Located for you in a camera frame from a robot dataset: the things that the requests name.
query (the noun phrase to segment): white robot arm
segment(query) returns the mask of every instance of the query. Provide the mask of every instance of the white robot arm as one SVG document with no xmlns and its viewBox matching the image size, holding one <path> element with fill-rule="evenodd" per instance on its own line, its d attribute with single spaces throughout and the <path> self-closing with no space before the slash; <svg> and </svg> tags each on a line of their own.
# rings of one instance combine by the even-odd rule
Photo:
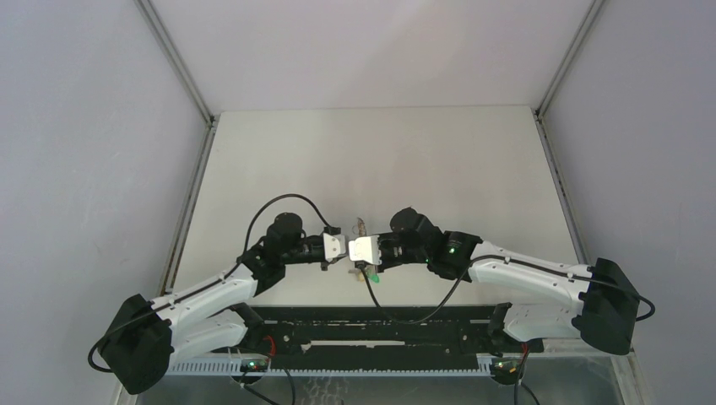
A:
<svg viewBox="0 0 716 405">
<path fill-rule="evenodd" d="M 282 213 L 233 268 L 181 292 L 127 299 L 90 351 L 90 365 L 113 372 L 129 393 L 143 392 L 179 361 L 239 345 L 250 326 L 227 308 L 278 283 L 286 265 L 320 262 L 326 269 L 343 257 L 358 268 L 375 265 L 379 272 L 427 263 L 428 270 L 456 283 L 521 289 L 550 302 L 498 305 L 491 319 L 497 333 L 518 342 L 581 338 L 608 353 L 628 353 L 642 297 L 615 263 L 599 259 L 593 267 L 568 266 L 520 255 L 478 236 L 441 232 L 412 208 L 398 212 L 390 225 L 392 232 L 346 243 L 340 229 L 329 226 L 306 236 L 297 215 Z M 94 364 L 95 349 L 110 369 Z"/>
</svg>

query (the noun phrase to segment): metal frame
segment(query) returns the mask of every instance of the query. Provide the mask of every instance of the metal frame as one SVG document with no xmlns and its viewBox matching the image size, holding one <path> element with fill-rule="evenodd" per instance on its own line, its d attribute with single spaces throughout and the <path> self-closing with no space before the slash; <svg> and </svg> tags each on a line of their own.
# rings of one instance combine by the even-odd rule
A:
<svg viewBox="0 0 716 405">
<path fill-rule="evenodd" d="M 589 32 L 591 32 L 592 28 L 594 27 L 594 23 L 600 16 L 601 11 L 606 3 L 607 0 L 593 0 L 592 4 L 589 6 L 587 14 L 582 19 L 582 23 L 579 25 L 577 33 L 574 35 L 572 42 L 569 44 L 567 52 L 564 54 L 564 57 L 562 58 L 560 65 L 557 68 L 557 71 L 555 72 L 555 75 L 550 82 L 549 87 L 547 87 L 545 95 L 542 97 L 540 106 L 536 109 L 536 115 L 540 120 L 545 116 L 547 110 L 550 108 L 550 104 L 554 99 L 555 94 L 561 85 L 561 82 L 567 76 L 569 68 L 572 66 L 572 64 L 577 58 L 577 55 L 582 50 L 582 47 L 584 46 L 584 42 L 587 39 Z"/>
<path fill-rule="evenodd" d="M 211 111 L 206 105 L 206 102 L 204 102 L 192 75 L 189 73 L 187 64 L 176 49 L 174 41 L 171 40 L 169 31 L 166 30 L 164 23 L 156 11 L 156 7 L 151 0 L 134 0 L 134 3 L 137 4 L 137 8 L 139 8 L 149 29 L 152 31 L 152 34 L 154 34 L 159 47 L 164 52 L 167 61 L 171 64 L 171 68 L 174 69 L 176 77 L 179 79 L 179 82 L 182 83 L 182 87 L 184 87 L 189 98 L 192 99 L 194 105 L 197 107 L 199 114 L 201 114 L 207 125 L 211 124 L 213 120 Z"/>
<path fill-rule="evenodd" d="M 207 127 L 206 132 L 204 133 L 202 148 L 199 151 L 197 162 L 194 165 L 194 174 L 192 176 L 191 183 L 189 184 L 182 214 L 179 217 L 179 223 L 176 226 L 174 239 L 171 243 L 171 251 L 166 264 L 164 276 L 162 277 L 159 295 L 170 293 L 172 291 L 172 287 L 174 286 L 176 272 L 179 269 L 179 263 L 182 259 L 184 245 L 187 243 L 189 225 L 192 223 L 192 216 L 194 214 L 194 208 L 197 205 L 199 189 L 201 188 L 203 174 L 206 171 L 206 164 L 209 162 L 209 154 L 211 153 L 211 146 L 214 144 L 214 137 L 216 135 L 216 128 L 218 125 L 219 119 L 215 118 L 212 121 L 211 126 Z"/>
<path fill-rule="evenodd" d="M 577 221 L 574 218 L 572 210 L 572 204 L 567 195 L 567 190 L 564 186 L 564 180 L 561 177 L 561 171 L 559 170 L 559 163 L 555 158 L 555 154 L 552 152 L 552 146 L 550 139 L 547 136 L 544 123 L 539 117 L 537 111 L 533 111 L 534 124 L 537 126 L 537 132 L 540 134 L 540 141 L 542 142 L 542 149 L 545 151 L 545 157 L 547 158 L 547 164 L 550 166 L 550 173 L 552 174 L 552 180 L 555 182 L 555 189 L 557 191 L 557 197 L 559 198 L 561 210 L 564 213 L 564 219 L 567 221 L 567 230 L 569 236 L 572 238 L 572 245 L 574 246 L 574 252 L 577 254 L 577 260 L 582 264 L 591 263 L 589 253 L 583 242 L 583 234 L 579 231 Z"/>
<path fill-rule="evenodd" d="M 177 79 L 182 84 L 182 87 L 187 91 L 187 94 L 192 99 L 194 105 L 204 121 L 207 123 L 207 130 L 204 134 L 204 141 L 197 159 L 197 163 L 194 168 L 194 176 L 189 185 L 187 192 L 187 198 L 185 201 L 184 208 L 182 209 L 182 215 L 179 218 L 179 222 L 176 227 L 174 240 L 172 243 L 171 252 L 167 261 L 164 276 L 162 277 L 162 283 L 160 286 L 160 293 L 164 294 L 171 292 L 171 286 L 173 285 L 176 277 L 176 271 L 181 260 L 182 251 L 187 238 L 187 232 L 191 223 L 193 210 L 196 205 L 198 198 L 198 192 L 201 187 L 203 174 L 206 170 L 206 164 L 209 160 L 209 153 L 211 150 L 214 136 L 216 134 L 216 128 L 218 123 L 218 117 L 214 117 L 204 101 L 198 86 L 193 80 L 192 75 L 186 67 L 186 63 L 183 61 L 179 51 L 176 48 L 171 36 L 164 23 L 162 22 L 156 7 L 151 0 L 134 0 L 139 11 L 143 15 L 147 25 L 151 29 L 155 39 L 157 40 L 161 50 L 165 54 L 168 62 L 171 64 L 172 69 L 175 71 Z M 567 221 L 567 228 L 572 238 L 572 244 L 574 245 L 575 252 L 578 256 L 578 260 L 582 263 L 589 262 L 589 253 L 586 250 L 583 242 L 583 234 L 579 231 L 577 221 L 575 220 L 572 205 L 567 190 L 564 185 L 564 181 L 561 177 L 561 171 L 559 170 L 559 164 L 553 153 L 549 133 L 544 125 L 544 117 L 546 112 L 549 110 L 551 102 L 553 101 L 557 90 L 570 67 L 576 60 L 579 52 L 583 48 L 586 38 L 589 32 L 594 27 L 597 18 L 600 16 L 606 0 L 593 0 L 589 7 L 588 12 L 584 16 L 581 24 L 579 25 L 578 31 L 576 32 L 570 46 L 567 49 L 564 57 L 562 58 L 559 68 L 555 72 L 545 95 L 540 102 L 540 106 L 534 110 L 534 120 L 537 127 L 537 131 L 540 135 L 540 141 L 545 151 L 545 157 L 550 167 L 550 173 L 555 182 L 555 188 L 557 195 L 562 207 L 562 211 Z M 535 357 L 579 357 L 579 356 L 600 356 L 606 355 L 599 351 L 594 350 L 583 342 L 573 340 L 545 340 L 545 352 L 542 354 L 534 354 Z M 487 359 L 489 356 L 478 356 L 478 360 Z M 212 357 L 210 362 L 215 362 L 217 359 L 228 362 L 231 366 L 231 360 L 226 357 Z M 194 363 L 204 364 L 209 359 L 199 358 L 193 361 Z M 647 386 L 639 367 L 638 361 L 635 355 L 632 353 L 626 357 L 612 358 L 612 364 L 614 366 L 615 373 L 617 375 L 617 383 L 622 393 L 622 398 L 626 404 L 642 404 L 646 405 L 651 403 L 647 395 Z M 201 370 L 201 367 L 187 367 L 183 368 L 184 373 L 186 370 Z M 178 370 L 173 370 L 171 374 L 176 375 Z M 482 374 L 481 370 L 465 370 L 464 372 L 469 375 Z M 121 405 L 134 405 L 137 401 L 137 396 L 129 395 L 123 389 L 123 387 L 117 384 L 117 389 L 111 398 L 111 403 Z"/>
</svg>

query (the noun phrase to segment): white table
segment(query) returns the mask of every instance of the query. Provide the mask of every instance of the white table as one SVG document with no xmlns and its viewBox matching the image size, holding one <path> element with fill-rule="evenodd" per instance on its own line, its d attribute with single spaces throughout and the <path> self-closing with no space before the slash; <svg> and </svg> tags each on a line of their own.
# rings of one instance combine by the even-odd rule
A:
<svg viewBox="0 0 716 405">
<path fill-rule="evenodd" d="M 513 251 L 577 261 L 545 152 L 526 106 L 242 111 L 221 115 L 187 234 L 175 290 L 230 267 L 251 217 L 287 192 L 311 198 L 333 226 L 353 236 L 389 231 L 412 206 L 442 230 L 459 230 Z M 323 225 L 303 201 L 276 203 L 257 221 L 251 244 L 274 216 L 298 213 L 309 235 Z M 344 259 L 327 272 L 289 266 L 253 299 L 260 305 L 372 305 Z M 422 265 L 388 269 L 376 284 L 385 305 L 435 305 L 450 289 Z M 463 283 L 450 305 L 537 302 L 494 285 Z"/>
</svg>

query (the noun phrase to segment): black cable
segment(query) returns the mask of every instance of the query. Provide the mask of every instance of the black cable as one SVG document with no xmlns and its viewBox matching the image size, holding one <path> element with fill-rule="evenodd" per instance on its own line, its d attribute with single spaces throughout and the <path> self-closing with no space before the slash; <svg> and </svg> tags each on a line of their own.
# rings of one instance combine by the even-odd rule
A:
<svg viewBox="0 0 716 405">
<path fill-rule="evenodd" d="M 255 354 L 261 354 L 262 356 L 264 356 L 264 357 L 266 357 L 266 358 L 268 358 L 268 359 L 272 359 L 272 358 L 273 358 L 273 356 L 272 356 L 271 354 L 267 354 L 267 353 L 264 353 L 264 352 L 259 352 L 259 351 L 257 351 L 257 350 L 252 349 L 252 348 L 242 348 L 242 347 L 239 347 L 239 346 L 235 346 L 235 347 L 236 347 L 237 349 L 241 350 L 241 351 L 244 351 L 244 352 L 255 353 Z M 291 387 L 291 405 L 296 405 L 296 384 L 295 384 L 295 382 L 293 381 L 293 376 L 291 376 L 290 372 L 289 372 L 287 369 L 283 369 L 283 371 L 286 373 L 286 376 L 289 378 L 289 384 L 290 384 L 290 387 Z M 239 384 L 243 384 L 243 379 L 244 379 L 244 377 L 248 374 L 248 372 L 249 372 L 249 370 L 244 371 L 244 373 L 241 374 L 241 377 L 239 377 L 238 380 L 237 380 L 236 378 L 234 378 L 234 377 L 231 377 L 231 378 L 232 378 L 234 381 L 238 382 Z M 257 396 L 257 397 L 263 399 L 264 401 L 266 401 L 266 402 L 268 402 L 268 403 L 271 403 L 272 405 L 275 405 L 275 404 L 276 404 L 276 402 L 274 402 L 274 401 L 268 399 L 267 397 L 261 395 L 260 393 L 256 392 L 255 390 L 249 389 L 249 387 L 246 386 L 245 384 L 242 386 L 242 388 L 246 388 L 247 391 L 251 392 L 251 394 L 253 394 L 253 395 L 255 395 L 255 396 Z"/>
<path fill-rule="evenodd" d="M 321 219 L 321 221 L 323 221 L 323 224 L 325 224 L 325 225 L 328 226 L 329 228 L 332 228 L 331 225 L 328 224 L 328 221 L 326 221 L 326 219 L 325 219 L 325 218 L 323 217 L 323 215 L 321 214 L 321 211 L 318 210 L 318 207 L 316 207 L 316 204 L 313 203 L 313 201 L 309 200 L 307 197 L 304 197 L 304 196 L 302 196 L 301 194 L 289 193 L 289 194 L 283 194 L 283 195 L 280 195 L 280 196 L 278 196 L 278 197 L 276 197 L 276 198 L 273 198 L 273 199 L 271 199 L 269 202 L 266 202 L 266 203 L 258 210 L 258 212 L 253 216 L 253 218 L 251 219 L 251 222 L 249 223 L 248 229 L 247 229 L 247 236 L 246 236 L 246 239 L 244 240 L 244 251 L 241 253 L 241 256 L 239 256 L 239 258 L 236 260 L 236 265 L 234 265 L 234 267 L 232 267 L 231 270 L 229 270 L 229 271 L 226 273 L 226 275 L 224 276 L 225 278 L 228 278 L 228 277 L 229 277 L 235 270 L 237 270 L 237 268 L 239 268 L 239 266 L 241 265 L 241 258 L 242 258 L 242 257 L 246 254 L 246 252 L 248 251 L 248 242 L 249 242 L 249 239 L 251 239 L 251 230 L 253 229 L 253 225 L 256 223 L 256 220 L 258 219 L 258 217 L 259 217 L 259 216 L 261 215 L 261 213 L 263 213 L 263 211 L 265 211 L 266 208 L 268 208 L 271 204 L 273 204 L 273 203 L 275 203 L 275 202 L 277 202 L 277 201 L 279 201 L 279 200 L 283 200 L 283 199 L 285 199 L 285 198 L 298 198 L 298 199 L 301 199 L 301 200 L 305 201 L 306 203 L 308 203 L 308 205 L 310 205 L 310 206 L 313 208 L 314 211 L 316 211 L 316 214 L 317 214 L 318 217 Z M 181 303 L 181 302 L 184 301 L 184 300 L 187 300 L 187 299 L 189 299 L 189 298 L 192 298 L 194 295 L 199 294 L 199 293 L 202 293 L 202 292 L 206 291 L 207 289 L 210 289 L 210 288 L 214 287 L 216 284 L 219 284 L 219 283 L 221 283 L 221 279 L 217 278 L 216 281 L 214 281 L 214 282 L 212 282 L 212 283 L 209 283 L 209 284 L 207 284 L 207 285 L 204 285 L 204 286 L 203 286 L 202 288 L 200 288 L 200 289 L 195 289 L 195 290 L 192 291 L 191 293 L 188 293 L 188 294 L 186 294 L 186 295 L 183 295 L 182 297 L 179 297 L 179 298 L 175 299 L 175 300 L 174 300 L 174 304 L 176 305 L 176 304 Z M 105 333 L 105 335 L 104 335 L 103 337 L 101 337 L 94 345 L 92 345 L 92 348 L 89 350 L 89 354 L 87 355 L 87 362 L 89 363 L 89 367 L 92 367 L 93 369 L 95 369 L 95 370 L 97 370 L 97 371 L 100 371 L 100 372 L 102 372 L 102 373 L 111 373 L 111 372 L 112 372 L 111 369 L 107 369 L 106 367 L 102 367 L 102 366 L 97 365 L 97 363 L 95 363 L 95 360 L 93 359 L 94 356 L 95 356 L 95 351 L 97 351 L 97 350 L 99 349 L 100 345 L 102 344 L 102 341 L 103 341 L 104 339 L 110 337 L 111 335 L 113 335 L 113 334 L 115 334 L 115 333 L 117 333 L 117 332 L 120 332 L 122 329 L 124 329 L 124 328 L 126 328 L 126 327 L 132 325 L 133 323 L 135 323 L 135 322 L 137 322 L 137 321 L 141 321 L 142 319 L 146 318 L 147 316 L 152 316 L 153 314 L 155 314 L 155 313 L 157 313 L 157 312 L 159 312 L 159 311 L 165 310 L 166 308 L 169 308 L 170 306 L 171 306 L 171 304 L 164 304 L 164 305 L 162 305 L 162 306 L 160 306 L 160 307 L 158 307 L 158 308 L 154 308 L 154 309 L 152 309 L 151 311 L 146 312 L 146 313 L 144 313 L 144 314 L 142 314 L 142 315 L 140 315 L 140 316 L 138 316 L 138 317 L 136 317 L 136 318 L 130 319 L 129 321 L 124 322 L 124 323 L 121 324 L 120 326 L 115 327 L 115 328 L 113 328 L 112 330 L 110 330 L 110 331 L 108 331 L 107 333 Z"/>
<path fill-rule="evenodd" d="M 293 377 L 291 376 L 290 372 L 287 369 L 284 369 L 284 372 L 286 373 L 286 376 L 289 378 L 289 384 L 291 386 L 291 405 L 296 405 L 296 384 L 293 381 Z M 239 383 L 241 383 L 241 388 L 247 390 L 248 392 L 251 392 L 251 394 L 255 395 L 256 397 L 259 397 L 263 399 L 265 402 L 270 403 L 271 405 L 280 405 L 278 402 L 272 400 L 269 397 L 264 396 L 261 392 L 258 392 L 251 388 L 250 386 L 244 384 L 242 382 L 244 376 L 248 373 L 248 370 L 244 372 L 243 375 L 241 375 L 241 378 L 239 379 Z"/>
<path fill-rule="evenodd" d="M 648 318 L 652 317 L 652 316 L 654 315 L 654 313 L 656 313 L 656 305 L 654 305 L 654 303 L 651 302 L 651 300 L 647 299 L 646 297 L 644 297 L 644 296 L 642 296 L 642 295 L 640 295 L 640 294 L 638 294 L 638 293 L 635 293 L 635 292 L 633 292 L 633 291 L 629 291 L 628 289 L 623 289 L 622 287 L 619 287 L 618 285 L 615 285 L 615 284 L 612 284 L 612 283 L 607 283 L 606 281 L 595 280 L 595 279 L 592 279 L 592 278 L 589 278 L 589 277 L 572 276 L 572 278 L 574 278 L 575 280 L 587 281 L 587 282 L 590 282 L 590 283 L 605 285 L 605 286 L 610 287 L 610 288 L 613 288 L 613 289 L 618 289 L 618 290 L 621 291 L 622 293 L 624 293 L 624 294 L 629 294 L 629 295 L 631 295 L 632 297 L 636 298 L 637 300 L 640 300 L 640 301 L 642 301 L 644 304 L 648 305 L 649 311 L 648 311 L 646 314 L 642 315 L 642 316 L 637 316 L 637 322 L 643 321 L 643 320 L 645 320 L 645 319 L 648 319 Z"/>
<path fill-rule="evenodd" d="M 271 405 L 281 405 L 278 402 L 274 401 L 273 399 L 264 396 L 261 392 L 254 390 L 250 386 L 244 385 L 243 389 L 247 390 L 248 392 L 251 392 L 251 394 L 255 395 L 256 397 L 259 397 L 263 399 L 265 402 L 270 403 Z"/>
<path fill-rule="evenodd" d="M 540 405 L 540 400 L 537 399 L 537 396 L 534 394 L 534 392 L 532 392 L 531 389 L 529 389 L 527 384 L 522 383 L 522 388 L 524 388 L 524 390 L 532 397 L 535 405 Z"/>
<path fill-rule="evenodd" d="M 480 260 L 485 260 L 487 258 L 490 258 L 490 257 L 489 256 L 480 256 L 480 257 L 476 257 L 475 259 L 472 259 L 470 261 L 470 263 L 467 265 L 467 267 L 465 267 L 465 269 L 460 273 L 460 275 L 458 276 L 458 279 L 455 280 L 455 284 L 453 284 L 453 287 L 450 289 L 450 291 L 447 292 L 447 295 L 445 295 L 445 298 L 443 298 L 442 301 L 440 301 L 440 304 L 438 304 L 434 310 L 430 311 L 430 313 L 428 313 L 427 315 L 425 315 L 415 321 L 401 321 L 400 319 L 395 318 L 395 316 L 392 316 L 385 308 L 383 308 L 380 305 L 380 303 L 378 302 L 378 299 L 376 298 L 375 293 L 373 293 L 373 288 L 371 287 L 370 279 L 368 278 L 366 271 L 364 269 L 361 269 L 361 273 L 363 273 L 363 278 L 366 280 L 366 287 L 368 287 L 368 294 L 371 295 L 371 300 L 373 300 L 373 304 L 375 304 L 375 306 L 382 312 L 382 314 L 386 318 L 388 318 L 392 322 L 399 323 L 401 325 L 417 325 L 419 323 L 422 323 L 422 322 L 427 321 L 428 319 L 432 318 L 439 310 L 441 310 L 443 308 L 443 306 L 445 306 L 445 304 L 448 302 L 448 300 L 450 300 L 450 297 L 453 296 L 453 293 L 455 292 L 455 290 L 458 289 L 460 282 L 463 280 L 463 277 L 465 276 L 465 274 L 467 274 L 467 272 L 472 267 L 472 265 L 475 262 L 478 262 Z"/>
<path fill-rule="evenodd" d="M 498 256 L 498 255 L 488 255 L 488 256 L 483 256 L 483 257 L 481 258 L 481 260 L 485 260 L 485 259 L 507 260 L 506 257 L 504 257 L 504 256 Z M 521 265 L 521 266 L 530 267 L 530 268 L 533 268 L 533 269 L 535 269 L 535 270 L 540 270 L 541 272 L 549 273 L 549 274 L 552 274 L 552 275 L 555 275 L 555 276 L 564 277 L 564 278 L 569 278 L 569 274 L 567 274 L 567 273 L 562 273 L 562 272 L 558 272 L 557 270 L 552 270 L 551 268 L 542 267 L 542 266 L 540 266 L 539 264 L 534 264 L 534 263 L 530 263 L 530 262 L 525 262 L 525 261 L 522 261 L 522 260 L 519 260 L 519 259 L 514 259 L 514 258 L 511 258 L 511 259 L 510 259 L 510 263 L 515 263 L 515 264 L 519 264 L 519 265 Z M 601 285 L 610 287 L 610 288 L 612 288 L 612 289 L 617 289 L 617 290 L 621 291 L 622 293 L 627 294 L 627 295 L 630 295 L 630 296 L 636 298 L 637 300 L 642 301 L 644 304 L 648 305 L 649 311 L 648 311 L 646 314 L 642 315 L 642 316 L 637 316 L 637 322 L 639 322 L 639 321 L 644 321 L 644 320 L 646 320 L 646 319 L 652 317 L 652 316 L 654 315 L 654 313 L 656 313 L 656 305 L 654 305 L 654 303 L 651 302 L 651 300 L 647 299 L 646 297 L 640 295 L 640 294 L 637 293 L 637 292 L 630 291 L 630 290 L 628 290 L 628 289 L 624 289 L 624 288 L 622 288 L 622 287 L 620 287 L 620 286 L 618 286 L 618 285 L 616 285 L 616 284 L 613 284 L 613 283 L 608 283 L 608 282 L 602 281 L 602 280 L 595 280 L 595 279 L 589 278 L 589 277 L 578 276 L 578 275 L 572 275 L 572 278 L 575 279 L 575 280 L 586 281 L 586 282 L 588 282 L 588 283 L 594 283 L 594 284 L 601 284 Z"/>
<path fill-rule="evenodd" d="M 527 349 L 524 351 L 524 354 L 522 356 L 522 361 L 519 363 L 518 370 L 517 370 L 517 381 L 515 381 L 514 384 L 514 405 L 519 405 L 519 386 L 522 385 L 522 377 L 524 377 L 524 366 L 527 363 L 527 357 L 529 356 L 529 342 L 527 342 Z"/>
</svg>

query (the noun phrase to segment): red wire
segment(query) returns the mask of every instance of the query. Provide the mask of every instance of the red wire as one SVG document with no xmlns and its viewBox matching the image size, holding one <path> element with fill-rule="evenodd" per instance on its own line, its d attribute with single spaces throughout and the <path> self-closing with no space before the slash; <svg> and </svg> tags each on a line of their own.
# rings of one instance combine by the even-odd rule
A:
<svg viewBox="0 0 716 405">
<path fill-rule="evenodd" d="M 271 351 L 268 353 L 271 354 L 271 357 L 274 357 L 276 355 L 276 342 L 274 341 L 274 338 L 271 337 L 271 335 L 266 335 L 263 340 L 268 340 L 271 342 Z"/>
</svg>

